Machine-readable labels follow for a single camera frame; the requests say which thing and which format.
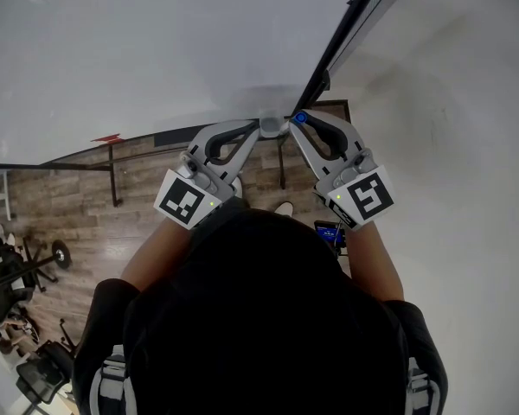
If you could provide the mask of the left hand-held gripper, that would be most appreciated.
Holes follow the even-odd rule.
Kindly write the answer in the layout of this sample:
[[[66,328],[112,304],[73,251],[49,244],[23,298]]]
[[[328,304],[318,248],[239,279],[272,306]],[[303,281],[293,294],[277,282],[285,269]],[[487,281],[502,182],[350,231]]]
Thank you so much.
[[[260,137],[256,120],[231,120],[198,131],[179,165],[169,169],[154,208],[181,227],[191,230],[235,195],[232,186]],[[221,148],[234,144],[229,156]]]

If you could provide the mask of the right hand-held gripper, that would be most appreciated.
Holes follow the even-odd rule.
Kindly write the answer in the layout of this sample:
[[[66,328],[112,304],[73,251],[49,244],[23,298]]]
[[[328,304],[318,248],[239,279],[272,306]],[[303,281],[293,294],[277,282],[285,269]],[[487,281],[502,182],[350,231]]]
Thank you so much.
[[[305,123],[291,121],[289,131],[320,179],[314,193],[352,231],[385,214],[395,204],[392,183],[371,149],[365,149],[356,128],[328,112],[305,114]]]

